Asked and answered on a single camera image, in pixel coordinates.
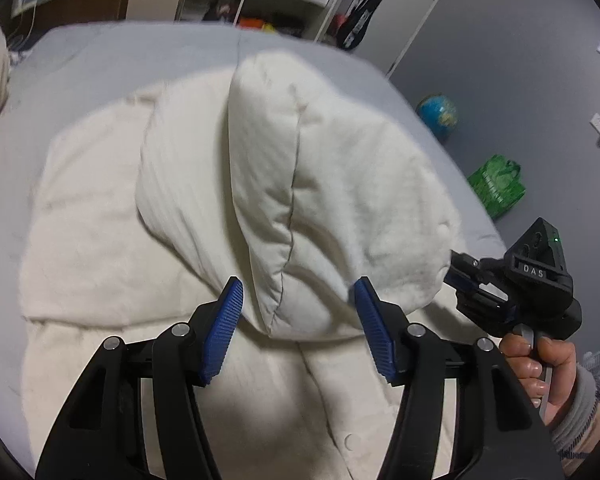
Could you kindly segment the person's right hand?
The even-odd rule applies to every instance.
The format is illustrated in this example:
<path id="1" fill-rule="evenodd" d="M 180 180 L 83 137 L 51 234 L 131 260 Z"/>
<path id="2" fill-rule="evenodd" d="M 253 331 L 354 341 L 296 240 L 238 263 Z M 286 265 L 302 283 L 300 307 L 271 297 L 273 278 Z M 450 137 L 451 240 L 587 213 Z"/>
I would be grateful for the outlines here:
<path id="1" fill-rule="evenodd" d="M 543 422 L 555 426 L 570 409 L 577 380 L 576 346 L 541 337 L 534 350 L 523 336 L 506 335 L 500 351 L 536 408 L 545 401 Z"/>

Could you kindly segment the right forearm striped sleeve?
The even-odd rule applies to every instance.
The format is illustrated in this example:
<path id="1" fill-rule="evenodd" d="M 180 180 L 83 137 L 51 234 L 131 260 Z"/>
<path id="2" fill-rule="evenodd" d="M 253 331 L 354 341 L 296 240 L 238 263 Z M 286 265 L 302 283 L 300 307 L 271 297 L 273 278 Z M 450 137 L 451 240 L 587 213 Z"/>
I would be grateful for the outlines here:
<path id="1" fill-rule="evenodd" d="M 567 478 L 600 478 L 600 378 L 581 365 L 570 408 L 550 436 Z"/>

